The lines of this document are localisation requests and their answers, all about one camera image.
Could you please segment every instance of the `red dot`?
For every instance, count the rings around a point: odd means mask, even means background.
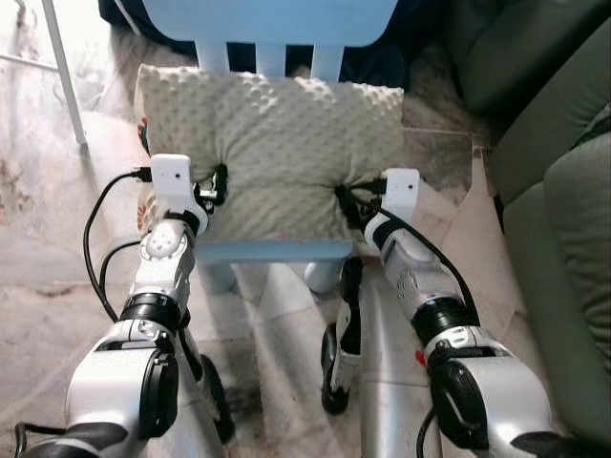
[[[424,352],[417,350],[415,353],[416,360],[423,366],[427,366],[427,360],[424,357]]]

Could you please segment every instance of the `chair backrest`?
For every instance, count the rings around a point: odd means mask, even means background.
[[[255,43],[257,73],[284,76],[286,45],[314,45],[312,77],[337,81],[344,47],[375,41],[397,0],[144,0],[164,35],[194,41],[200,67],[229,72],[226,43]]]

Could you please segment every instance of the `white plastic casing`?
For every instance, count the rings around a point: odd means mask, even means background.
[[[151,175],[155,197],[172,213],[188,211],[200,221],[198,233],[208,226],[206,212],[193,196],[191,159],[184,155],[154,155],[151,158]]]
[[[405,222],[410,222],[418,199],[420,174],[415,169],[388,169],[384,175],[387,179],[386,194],[382,196],[382,208],[396,215]],[[368,245],[377,249],[373,233],[380,224],[389,219],[377,214],[365,228],[365,240]]]

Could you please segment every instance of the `light blue chair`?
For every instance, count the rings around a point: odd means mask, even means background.
[[[375,41],[389,23],[397,0],[144,0],[159,31],[194,41],[200,67],[228,73],[227,43],[256,45],[257,73],[284,76],[286,45],[314,45],[311,75],[337,81],[344,47]],[[254,241],[203,245],[198,268],[206,291],[235,282],[230,262],[310,261],[305,282],[325,294],[337,280],[351,240]]]

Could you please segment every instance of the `cable connector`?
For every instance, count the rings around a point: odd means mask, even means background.
[[[376,178],[367,183],[353,184],[349,189],[364,189],[372,194],[380,196],[386,193],[387,180],[385,178]]]
[[[150,167],[138,167],[130,174],[130,177],[138,178],[143,183],[150,183],[153,181]]]

